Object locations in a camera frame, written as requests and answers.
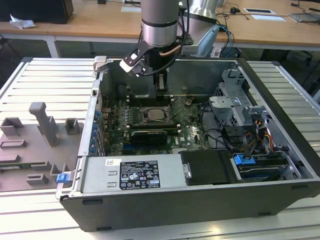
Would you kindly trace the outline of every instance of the white paper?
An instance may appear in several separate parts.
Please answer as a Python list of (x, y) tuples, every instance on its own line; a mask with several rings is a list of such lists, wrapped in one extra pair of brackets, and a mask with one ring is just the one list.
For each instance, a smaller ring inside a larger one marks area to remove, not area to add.
[(106, 166), (120, 166), (121, 158), (108, 158), (105, 160)]
[(285, 22), (282, 17), (280, 16), (268, 16), (268, 15), (251, 15), (256, 20), (267, 20), (267, 21), (278, 21), (278, 22)]
[(10, 17), (11, 17), (10, 24), (15, 26), (17, 29), (22, 30), (23, 28), (33, 28), (37, 26), (32, 20), (20, 20), (18, 18), (15, 18), (11, 14), (10, 14)]

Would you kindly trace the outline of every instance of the sticker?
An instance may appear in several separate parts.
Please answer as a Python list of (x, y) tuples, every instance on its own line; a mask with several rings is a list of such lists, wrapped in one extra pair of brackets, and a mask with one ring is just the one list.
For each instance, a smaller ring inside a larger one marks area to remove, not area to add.
[(120, 189), (160, 188), (158, 161), (130, 161), (120, 164)]
[(105, 160), (105, 165), (106, 166), (120, 166), (121, 163), (121, 158), (108, 158)]
[(11, 169), (20, 169), (19, 166), (3, 166), (0, 167), (0, 170), (11, 170)]

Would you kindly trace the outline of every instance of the blue connector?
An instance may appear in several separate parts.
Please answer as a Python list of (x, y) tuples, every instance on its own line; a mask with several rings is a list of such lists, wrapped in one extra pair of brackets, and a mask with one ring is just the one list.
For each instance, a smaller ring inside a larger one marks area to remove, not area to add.
[(236, 165), (256, 164), (256, 161), (254, 160), (253, 157), (247, 159), (247, 158), (244, 158), (243, 154), (237, 154), (236, 156), (233, 157), (233, 160)]
[(57, 184), (69, 184), (70, 183), (70, 173), (60, 173), (56, 177)]
[(93, 146), (89, 147), (89, 152), (90, 153), (94, 153), (95, 151), (96, 151), (96, 149)]

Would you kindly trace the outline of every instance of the white label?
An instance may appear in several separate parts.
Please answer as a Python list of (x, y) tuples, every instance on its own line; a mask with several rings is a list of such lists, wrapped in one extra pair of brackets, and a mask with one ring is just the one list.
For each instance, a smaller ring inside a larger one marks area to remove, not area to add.
[(120, 166), (121, 158), (109, 158), (105, 160), (106, 166)]
[(0, 167), (0, 170), (10, 170), (10, 169), (20, 169), (19, 166), (3, 166)]

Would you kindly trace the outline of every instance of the black plastic cover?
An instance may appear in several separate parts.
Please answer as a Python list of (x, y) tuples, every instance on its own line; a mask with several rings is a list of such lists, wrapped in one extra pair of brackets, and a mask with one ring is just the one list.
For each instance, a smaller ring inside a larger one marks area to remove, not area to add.
[(188, 186), (235, 184), (237, 178), (226, 150), (195, 150), (181, 152), (182, 164), (187, 164), (191, 178), (186, 179)]

